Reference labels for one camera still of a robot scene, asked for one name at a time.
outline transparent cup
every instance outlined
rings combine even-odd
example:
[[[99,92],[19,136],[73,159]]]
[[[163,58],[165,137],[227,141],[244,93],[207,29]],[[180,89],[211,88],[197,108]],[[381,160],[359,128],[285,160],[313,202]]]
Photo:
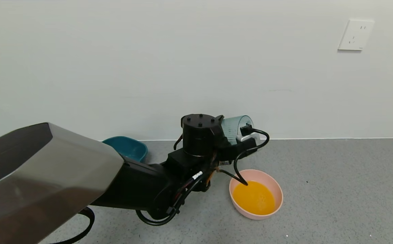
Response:
[[[240,128],[246,124],[250,124],[252,127],[254,127],[252,119],[247,115],[223,119],[221,126],[225,136],[228,139],[228,142],[230,142],[231,145],[237,144],[235,137],[240,134]]]

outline gray floor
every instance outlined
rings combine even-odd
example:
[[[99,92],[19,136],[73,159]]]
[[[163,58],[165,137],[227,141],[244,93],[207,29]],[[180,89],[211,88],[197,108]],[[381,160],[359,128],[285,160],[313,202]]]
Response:
[[[162,162],[173,142],[146,144],[148,161]],[[393,139],[271,141],[239,168],[279,182],[279,212],[263,221],[241,216],[229,199],[229,178],[216,174],[209,191],[192,193],[161,227],[132,210],[93,207],[96,222],[80,243],[393,243]],[[71,238],[87,224],[75,216],[41,243]]]

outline orange juice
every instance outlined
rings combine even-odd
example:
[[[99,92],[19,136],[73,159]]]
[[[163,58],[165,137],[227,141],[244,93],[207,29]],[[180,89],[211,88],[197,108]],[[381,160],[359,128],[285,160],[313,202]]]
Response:
[[[255,215],[268,215],[275,210],[272,193],[259,182],[248,181],[248,186],[238,184],[232,198],[244,210]]]

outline electrical socket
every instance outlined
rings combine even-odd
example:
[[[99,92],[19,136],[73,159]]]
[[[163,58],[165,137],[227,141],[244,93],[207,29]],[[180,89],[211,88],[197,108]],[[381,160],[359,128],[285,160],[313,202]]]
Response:
[[[363,50],[373,26],[374,21],[349,20],[338,50]]]

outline blue bowl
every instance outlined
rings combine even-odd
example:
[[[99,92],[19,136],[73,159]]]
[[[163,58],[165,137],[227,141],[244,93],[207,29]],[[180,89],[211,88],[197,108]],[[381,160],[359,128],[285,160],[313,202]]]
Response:
[[[111,137],[104,140],[103,143],[113,147],[122,156],[138,162],[144,162],[148,152],[147,146],[144,143],[125,136]]]

